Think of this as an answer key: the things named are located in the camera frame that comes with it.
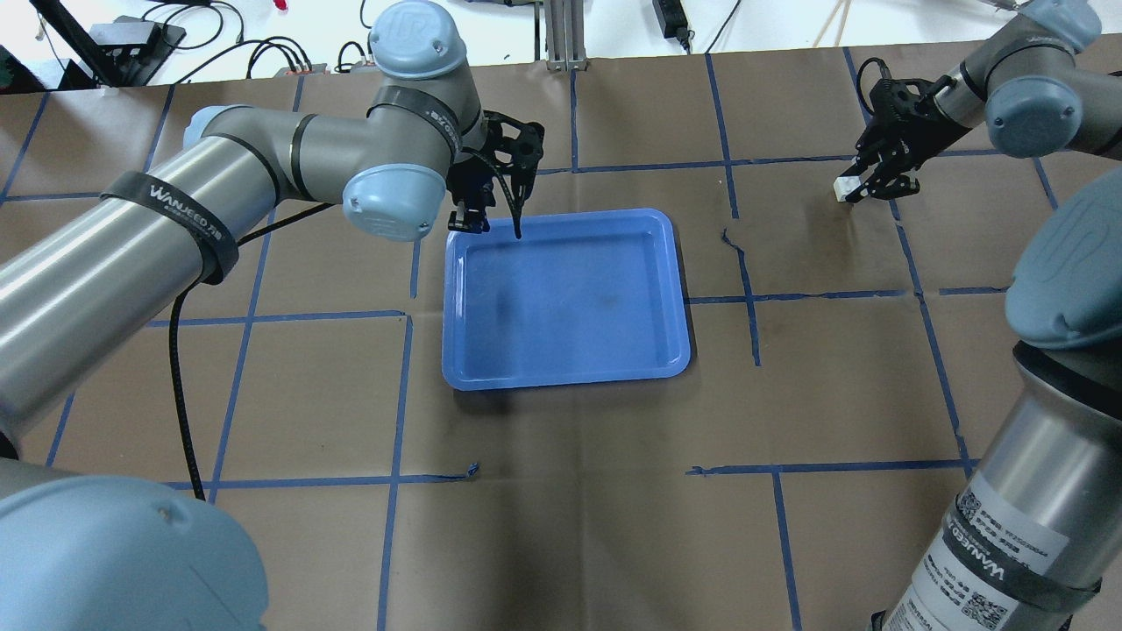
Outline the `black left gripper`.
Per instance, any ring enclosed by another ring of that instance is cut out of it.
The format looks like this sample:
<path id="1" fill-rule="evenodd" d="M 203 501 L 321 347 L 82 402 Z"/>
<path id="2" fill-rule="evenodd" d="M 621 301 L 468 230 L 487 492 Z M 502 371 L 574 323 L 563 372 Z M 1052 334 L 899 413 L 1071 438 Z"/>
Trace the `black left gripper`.
<path id="1" fill-rule="evenodd" d="M 486 138 L 480 149 L 470 149 L 469 159 L 450 168 L 447 184 L 454 203 L 447 220 L 449 231 L 490 231 L 487 208 L 496 205 L 494 182 L 508 200 L 513 232 L 522 239 L 522 212 L 533 195 L 539 163 L 543 156 L 545 128 L 537 121 L 523 124 L 491 110 L 482 111 Z"/>

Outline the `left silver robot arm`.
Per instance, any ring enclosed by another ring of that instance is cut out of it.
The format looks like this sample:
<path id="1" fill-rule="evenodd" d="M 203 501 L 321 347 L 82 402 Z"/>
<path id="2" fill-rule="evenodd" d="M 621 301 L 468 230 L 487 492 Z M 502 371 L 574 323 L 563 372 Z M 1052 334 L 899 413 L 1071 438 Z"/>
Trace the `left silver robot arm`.
<path id="1" fill-rule="evenodd" d="M 260 630 L 263 560 L 220 507 L 167 485 L 20 458 L 22 435 L 188 290 L 217 285 L 286 200 L 419 241 L 481 234 L 502 185 L 515 218 L 544 128 L 484 109 L 454 19 L 390 4 L 368 42 L 381 85 L 364 119 L 217 106 L 184 148 L 127 172 L 96 205 L 3 267 L 4 630 Z"/>

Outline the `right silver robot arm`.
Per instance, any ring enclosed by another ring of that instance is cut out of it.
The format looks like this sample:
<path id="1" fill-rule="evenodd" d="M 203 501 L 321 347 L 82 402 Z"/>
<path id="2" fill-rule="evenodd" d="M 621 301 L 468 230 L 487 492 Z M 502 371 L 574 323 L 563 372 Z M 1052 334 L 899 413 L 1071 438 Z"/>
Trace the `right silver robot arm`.
<path id="1" fill-rule="evenodd" d="M 880 80 L 842 202 L 916 195 L 914 172 L 985 124 L 1014 159 L 1063 149 L 1119 161 L 1119 75 L 1076 64 L 1102 33 L 1086 1 L 1013 11 L 934 81 Z M 1034 234 L 1005 295 L 1023 391 L 969 483 L 942 512 L 902 598 L 870 630 L 1066 630 L 1121 546 L 1119 170 Z"/>

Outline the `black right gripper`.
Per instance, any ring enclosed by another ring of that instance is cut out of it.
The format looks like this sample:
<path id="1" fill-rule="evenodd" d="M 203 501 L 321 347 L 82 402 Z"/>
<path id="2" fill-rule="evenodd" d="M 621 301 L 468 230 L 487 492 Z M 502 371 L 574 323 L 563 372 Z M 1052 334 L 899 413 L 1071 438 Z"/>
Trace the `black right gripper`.
<path id="1" fill-rule="evenodd" d="M 920 183 L 903 173 L 922 167 L 956 143 L 955 121 L 936 104 L 938 93 L 953 85 L 950 77 L 877 80 L 870 89 L 872 119 L 856 143 L 850 167 L 842 172 L 846 203 L 866 196 L 890 201 L 920 192 Z M 870 170 L 872 174 L 862 182 Z"/>

